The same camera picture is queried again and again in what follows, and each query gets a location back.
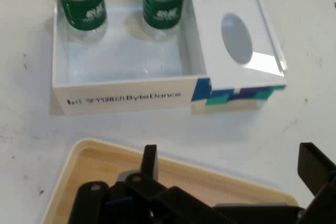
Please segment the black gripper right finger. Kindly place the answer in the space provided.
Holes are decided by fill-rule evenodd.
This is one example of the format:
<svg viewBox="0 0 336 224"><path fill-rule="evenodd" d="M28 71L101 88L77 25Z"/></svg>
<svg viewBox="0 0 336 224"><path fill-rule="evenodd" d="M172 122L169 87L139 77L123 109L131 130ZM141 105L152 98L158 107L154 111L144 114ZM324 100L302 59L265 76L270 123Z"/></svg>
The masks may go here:
<svg viewBox="0 0 336 224"><path fill-rule="evenodd" d="M335 223L335 164L313 143L300 143L297 171L314 195L298 223Z"/></svg>

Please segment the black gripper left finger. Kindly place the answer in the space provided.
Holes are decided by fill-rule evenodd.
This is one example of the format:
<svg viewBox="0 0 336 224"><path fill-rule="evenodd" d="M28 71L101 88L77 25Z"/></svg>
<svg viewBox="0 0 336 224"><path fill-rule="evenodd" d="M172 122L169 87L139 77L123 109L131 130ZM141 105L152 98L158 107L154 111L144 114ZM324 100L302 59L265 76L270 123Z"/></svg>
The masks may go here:
<svg viewBox="0 0 336 224"><path fill-rule="evenodd" d="M157 181L157 146L146 145L139 171L109 186L79 187L68 223L228 223L229 219L179 187Z"/></svg>

